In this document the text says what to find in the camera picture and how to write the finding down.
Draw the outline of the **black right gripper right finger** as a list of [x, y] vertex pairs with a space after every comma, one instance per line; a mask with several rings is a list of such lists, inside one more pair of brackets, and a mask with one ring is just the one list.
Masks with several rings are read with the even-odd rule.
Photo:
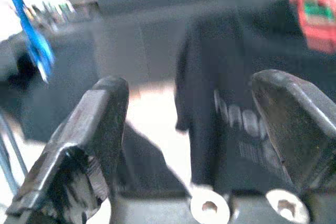
[[252, 75], [269, 139], [294, 186], [335, 188], [335, 103], [311, 82], [279, 70]]

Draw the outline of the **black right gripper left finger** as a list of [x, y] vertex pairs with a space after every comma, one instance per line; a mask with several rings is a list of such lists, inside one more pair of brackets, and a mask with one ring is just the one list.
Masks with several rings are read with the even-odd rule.
[[6, 223], [86, 223], [113, 193], [128, 83], [105, 77], [58, 126], [11, 205]]

